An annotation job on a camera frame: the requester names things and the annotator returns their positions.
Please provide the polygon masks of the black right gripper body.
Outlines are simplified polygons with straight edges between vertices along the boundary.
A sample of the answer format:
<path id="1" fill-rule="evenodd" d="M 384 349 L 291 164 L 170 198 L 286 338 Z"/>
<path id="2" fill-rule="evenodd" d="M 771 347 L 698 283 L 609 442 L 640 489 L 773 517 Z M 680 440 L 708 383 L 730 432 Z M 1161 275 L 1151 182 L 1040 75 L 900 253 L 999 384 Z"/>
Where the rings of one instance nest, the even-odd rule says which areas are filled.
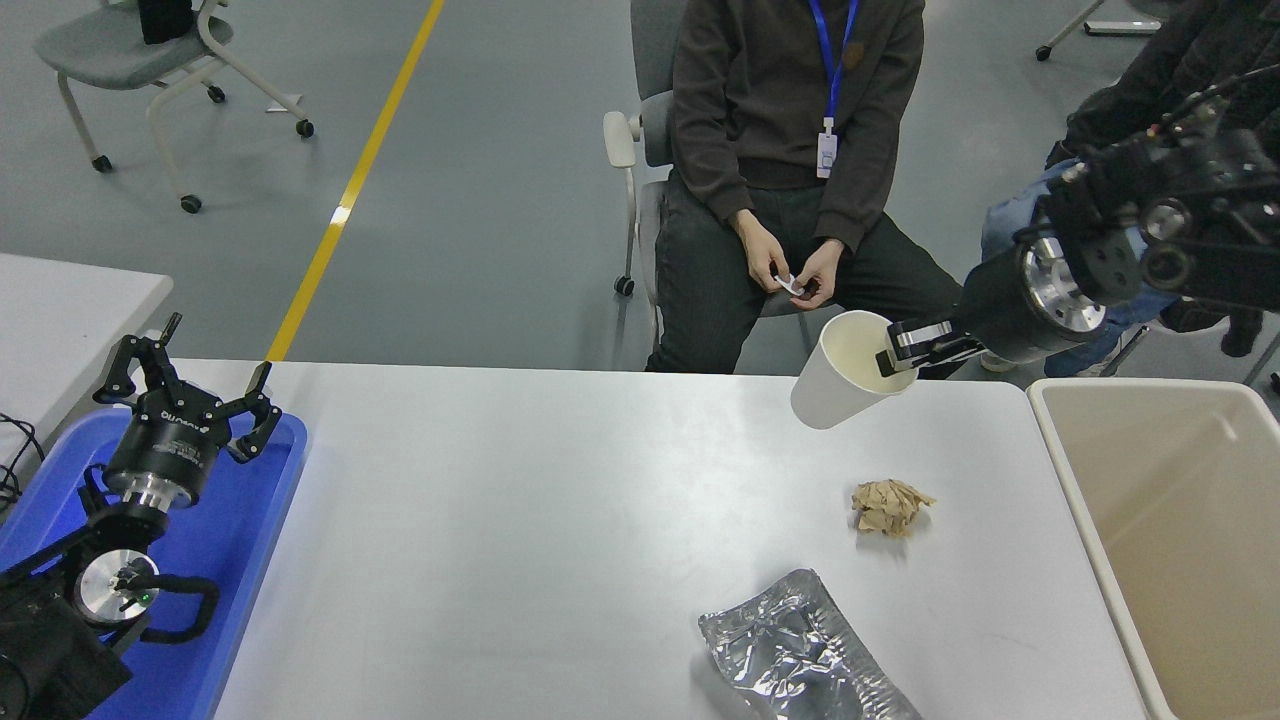
<path id="1" fill-rule="evenodd" d="M 969 273 L 956 322 L 1002 360 L 1028 364 L 1073 346 L 1059 309 L 1060 292 L 1032 250 L 1010 249 Z"/>

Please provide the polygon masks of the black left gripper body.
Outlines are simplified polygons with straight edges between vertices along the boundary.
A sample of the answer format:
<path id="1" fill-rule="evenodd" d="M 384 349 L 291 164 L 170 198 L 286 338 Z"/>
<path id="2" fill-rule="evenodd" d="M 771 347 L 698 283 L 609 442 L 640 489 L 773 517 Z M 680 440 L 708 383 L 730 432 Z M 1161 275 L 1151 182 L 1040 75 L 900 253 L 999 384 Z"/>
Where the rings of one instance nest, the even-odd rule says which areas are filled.
<path id="1" fill-rule="evenodd" d="M 142 393 L 131 424 L 104 471 L 111 491 L 124 491 L 137 477 L 169 480 L 184 491 L 202 491 L 218 452 L 230 439 L 229 421 L 205 415 L 220 398 L 201 388 Z"/>

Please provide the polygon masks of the person's left hand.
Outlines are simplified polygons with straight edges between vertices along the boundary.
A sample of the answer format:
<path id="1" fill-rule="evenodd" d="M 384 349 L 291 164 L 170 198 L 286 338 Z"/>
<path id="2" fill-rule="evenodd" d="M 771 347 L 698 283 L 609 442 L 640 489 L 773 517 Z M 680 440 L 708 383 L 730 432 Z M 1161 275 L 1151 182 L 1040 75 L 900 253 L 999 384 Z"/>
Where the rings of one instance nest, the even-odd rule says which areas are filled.
<path id="1" fill-rule="evenodd" d="M 801 293 L 792 296 L 790 302 L 810 311 L 831 302 L 835 296 L 840 259 L 846 246 L 842 241 L 828 238 L 814 250 L 803 269 L 795 275 L 792 286 Z"/>

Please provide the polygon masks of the person's right hand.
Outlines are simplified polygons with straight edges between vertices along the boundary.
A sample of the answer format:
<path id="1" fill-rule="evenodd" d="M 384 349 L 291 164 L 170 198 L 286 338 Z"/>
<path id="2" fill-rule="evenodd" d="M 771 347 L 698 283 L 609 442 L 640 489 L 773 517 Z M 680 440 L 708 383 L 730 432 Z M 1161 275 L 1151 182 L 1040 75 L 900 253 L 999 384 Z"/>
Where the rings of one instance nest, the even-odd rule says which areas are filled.
<path id="1" fill-rule="evenodd" d="M 730 218 L 730 227 L 742 246 L 750 278 L 767 293 L 783 291 L 792 274 L 774 234 L 749 209 L 737 210 Z"/>

